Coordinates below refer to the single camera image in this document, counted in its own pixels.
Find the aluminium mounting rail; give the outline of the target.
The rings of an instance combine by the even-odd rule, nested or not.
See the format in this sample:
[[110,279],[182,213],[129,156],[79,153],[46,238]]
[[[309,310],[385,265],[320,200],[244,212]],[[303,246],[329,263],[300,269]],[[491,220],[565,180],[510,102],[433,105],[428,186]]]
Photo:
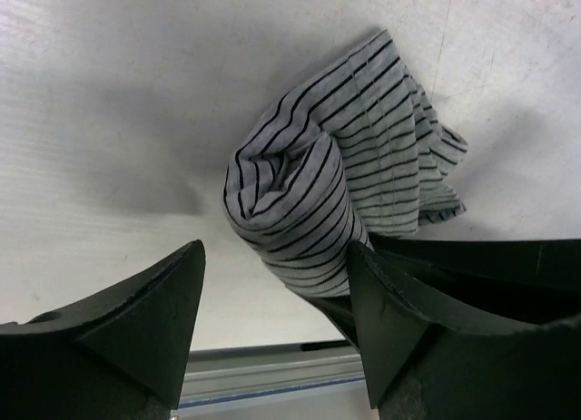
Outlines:
[[359,354],[345,340],[194,351],[180,409],[363,382]]

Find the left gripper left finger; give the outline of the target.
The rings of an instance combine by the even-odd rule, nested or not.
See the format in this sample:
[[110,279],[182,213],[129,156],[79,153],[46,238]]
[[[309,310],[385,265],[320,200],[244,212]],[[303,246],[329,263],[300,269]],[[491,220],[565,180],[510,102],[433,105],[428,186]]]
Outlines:
[[168,419],[202,294],[195,240],[72,304],[1,326],[4,419]]

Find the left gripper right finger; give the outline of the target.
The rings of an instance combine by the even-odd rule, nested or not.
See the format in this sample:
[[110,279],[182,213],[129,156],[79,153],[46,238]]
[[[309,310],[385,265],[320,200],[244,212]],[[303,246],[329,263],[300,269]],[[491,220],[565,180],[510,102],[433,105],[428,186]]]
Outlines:
[[466,338],[359,347],[369,402],[384,419],[577,419],[580,343]]

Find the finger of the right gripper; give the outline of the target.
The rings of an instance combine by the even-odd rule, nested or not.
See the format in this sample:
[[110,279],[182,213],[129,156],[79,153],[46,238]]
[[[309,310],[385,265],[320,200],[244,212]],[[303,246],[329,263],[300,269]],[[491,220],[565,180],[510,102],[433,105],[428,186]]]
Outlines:
[[353,296],[312,304],[355,347],[466,338],[580,343],[580,241],[395,240],[348,252]]

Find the grey striped underwear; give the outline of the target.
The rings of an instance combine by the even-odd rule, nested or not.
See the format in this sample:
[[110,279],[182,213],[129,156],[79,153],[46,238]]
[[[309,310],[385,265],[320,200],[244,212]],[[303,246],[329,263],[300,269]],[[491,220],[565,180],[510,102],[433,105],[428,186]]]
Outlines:
[[263,113],[229,160],[223,206],[287,289],[343,297],[351,242],[464,211],[447,178],[467,151],[380,31]]

